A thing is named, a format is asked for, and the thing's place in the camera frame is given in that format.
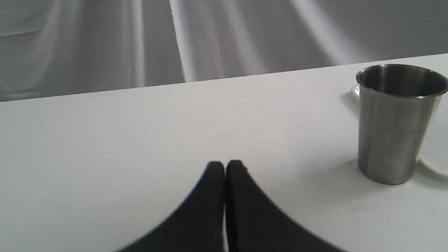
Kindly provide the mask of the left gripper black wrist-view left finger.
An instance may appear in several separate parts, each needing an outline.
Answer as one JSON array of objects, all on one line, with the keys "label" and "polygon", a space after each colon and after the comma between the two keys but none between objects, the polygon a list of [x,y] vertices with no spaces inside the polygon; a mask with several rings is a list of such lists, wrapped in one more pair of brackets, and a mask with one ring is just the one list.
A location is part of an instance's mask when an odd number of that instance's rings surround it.
[{"label": "left gripper black wrist-view left finger", "polygon": [[225,168],[207,164],[182,204],[152,231],[123,252],[222,252]]}]

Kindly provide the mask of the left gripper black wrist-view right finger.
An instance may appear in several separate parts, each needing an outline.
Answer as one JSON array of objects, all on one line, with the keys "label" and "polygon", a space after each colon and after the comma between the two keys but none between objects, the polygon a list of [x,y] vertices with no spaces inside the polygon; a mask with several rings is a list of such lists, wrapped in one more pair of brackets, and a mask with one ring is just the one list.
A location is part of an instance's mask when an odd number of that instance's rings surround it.
[{"label": "left gripper black wrist-view right finger", "polygon": [[226,235],[230,252],[339,252],[284,214],[240,160],[226,167]]}]

